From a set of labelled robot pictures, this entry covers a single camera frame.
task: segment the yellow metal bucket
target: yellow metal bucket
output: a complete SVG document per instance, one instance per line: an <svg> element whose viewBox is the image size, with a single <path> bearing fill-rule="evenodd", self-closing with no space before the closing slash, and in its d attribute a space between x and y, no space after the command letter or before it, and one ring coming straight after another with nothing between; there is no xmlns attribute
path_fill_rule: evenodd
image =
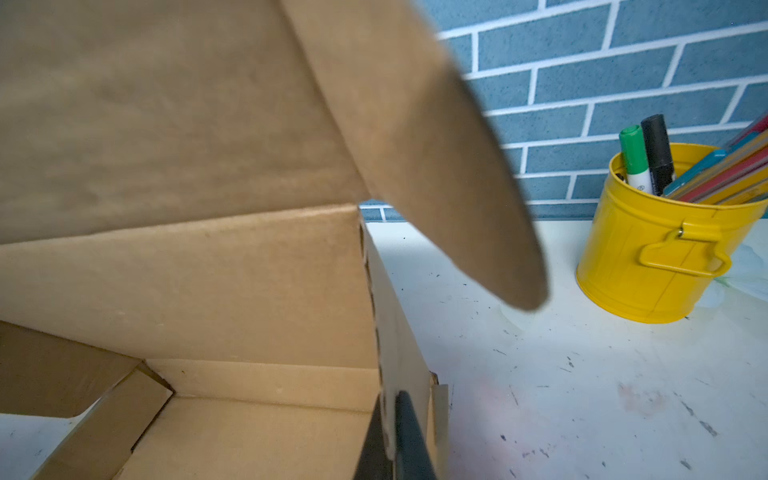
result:
<svg viewBox="0 0 768 480"><path fill-rule="evenodd" d="M672 144L678 176L714 147ZM763 216L768 200L754 204L697 205L636 190L621 154L594 215L576 269L579 287L607 311L643 323L684 318L716 276L730 268L730 254Z"/></svg>

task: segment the cardboard box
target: cardboard box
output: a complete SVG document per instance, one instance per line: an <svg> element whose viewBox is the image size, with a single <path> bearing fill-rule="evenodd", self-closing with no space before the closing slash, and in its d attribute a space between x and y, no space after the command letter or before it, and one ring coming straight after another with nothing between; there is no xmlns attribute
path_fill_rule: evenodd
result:
<svg viewBox="0 0 768 480"><path fill-rule="evenodd" d="M350 478L380 394L432 461L445 390L356 207L525 309L503 153L405 0L11 0L0 412L93 408L36 478Z"/></svg>

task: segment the bucket rim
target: bucket rim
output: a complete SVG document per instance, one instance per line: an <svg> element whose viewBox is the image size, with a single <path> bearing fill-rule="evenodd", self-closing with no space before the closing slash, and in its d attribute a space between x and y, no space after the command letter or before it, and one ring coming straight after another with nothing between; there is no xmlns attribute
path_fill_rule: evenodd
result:
<svg viewBox="0 0 768 480"><path fill-rule="evenodd" d="M685 144L680 142L670 142L670 146L678 146L678 147L703 147L706 149L709 149L709 151L714 151L717 149L717 147L713 147L711 145L701 145L701 144ZM741 204L741 205L703 205L703 204L692 204L689 202L681 202L679 200L672 200L670 198L665 197L657 197L656 195L649 194L648 192L640 191L636 188L630 187L629 184L626 182L623 182L619 177L616 176L616 172L614 171L614 162L617 163L619 161L619 157L621 156L621 152L615 154L611 161L608 162L608 176L609 178L613 179L615 183L618 183L621 188L626 188L628 190L631 190L632 192L635 192L638 195L643 195L649 199L660 201L665 204L670 205L676 205L678 207L689 207L689 208L700 208L702 210L742 210L747 208L755 208L758 205L768 205L768 198L761 200L759 202L753 202L750 204Z"/></svg>

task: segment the black marker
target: black marker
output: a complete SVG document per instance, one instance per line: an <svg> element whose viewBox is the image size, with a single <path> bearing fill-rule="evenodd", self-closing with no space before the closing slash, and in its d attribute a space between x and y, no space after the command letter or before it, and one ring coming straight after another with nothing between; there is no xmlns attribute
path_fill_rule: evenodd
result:
<svg viewBox="0 0 768 480"><path fill-rule="evenodd" d="M651 115L640 122L640 125L643 128L645 153L648 156L650 179L654 183L654 195L661 195L664 188L677 178L674 174L667 125L664 124L662 114Z"/></svg>

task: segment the white tabletop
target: white tabletop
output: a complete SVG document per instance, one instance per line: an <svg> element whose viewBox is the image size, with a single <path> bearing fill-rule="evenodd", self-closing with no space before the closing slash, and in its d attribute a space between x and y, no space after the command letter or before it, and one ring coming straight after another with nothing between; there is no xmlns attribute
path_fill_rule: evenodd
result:
<svg viewBox="0 0 768 480"><path fill-rule="evenodd" d="M729 289L667 325L614 316L575 281L590 225L537 223L551 299L536 313L502 307L409 224L369 225L450 385L452 478L768 478L768 304ZM745 243L768 259L768 220Z"/></svg>

